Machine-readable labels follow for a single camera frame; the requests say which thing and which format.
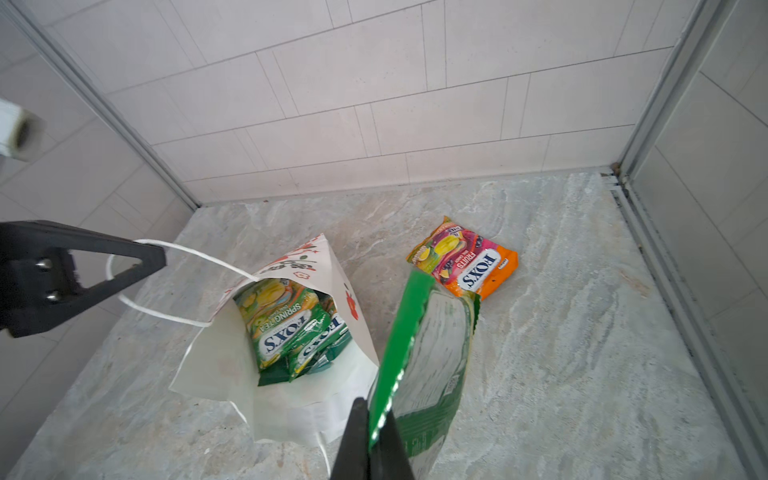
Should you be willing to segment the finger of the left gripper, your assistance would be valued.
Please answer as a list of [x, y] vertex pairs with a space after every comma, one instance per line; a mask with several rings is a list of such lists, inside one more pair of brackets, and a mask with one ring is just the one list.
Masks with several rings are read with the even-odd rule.
[[[71, 252], [137, 259], [139, 265], [91, 287]], [[51, 221], [1, 224], [1, 328], [14, 338], [48, 332], [166, 266], [164, 250]]]

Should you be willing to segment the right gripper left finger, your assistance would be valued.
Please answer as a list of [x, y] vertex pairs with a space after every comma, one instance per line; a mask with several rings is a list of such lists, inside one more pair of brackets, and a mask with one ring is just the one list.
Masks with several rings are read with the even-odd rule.
[[369, 478], [369, 412], [364, 398], [353, 403], [343, 432], [330, 480], [366, 480]]

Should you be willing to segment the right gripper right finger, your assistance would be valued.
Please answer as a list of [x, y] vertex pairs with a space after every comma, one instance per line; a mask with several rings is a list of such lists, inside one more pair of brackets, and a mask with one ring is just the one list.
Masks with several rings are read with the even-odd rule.
[[372, 480], [414, 480], [403, 441], [397, 429], [394, 412], [387, 413], [379, 437], [370, 452]]

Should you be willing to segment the green Fox's spring tea bag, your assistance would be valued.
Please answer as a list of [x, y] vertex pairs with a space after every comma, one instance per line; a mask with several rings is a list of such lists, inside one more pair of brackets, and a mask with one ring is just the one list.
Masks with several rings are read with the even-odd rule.
[[415, 479], [426, 478], [458, 411], [480, 300], [411, 272], [369, 398], [369, 454], [394, 412]]

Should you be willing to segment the white flowered paper bag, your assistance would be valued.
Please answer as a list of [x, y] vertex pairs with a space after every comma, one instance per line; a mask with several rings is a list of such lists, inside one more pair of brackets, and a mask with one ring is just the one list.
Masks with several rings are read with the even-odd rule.
[[230, 404], [256, 441], [317, 445], [341, 436], [379, 361], [356, 296], [318, 235], [225, 291], [197, 327], [171, 390]]

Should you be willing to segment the orange Fox's fruits candy bag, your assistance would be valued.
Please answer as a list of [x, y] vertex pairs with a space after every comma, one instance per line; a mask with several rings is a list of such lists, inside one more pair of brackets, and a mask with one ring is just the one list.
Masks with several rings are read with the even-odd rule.
[[455, 296], [487, 299], [518, 268], [518, 253], [466, 229], [449, 217], [418, 244], [407, 261]]

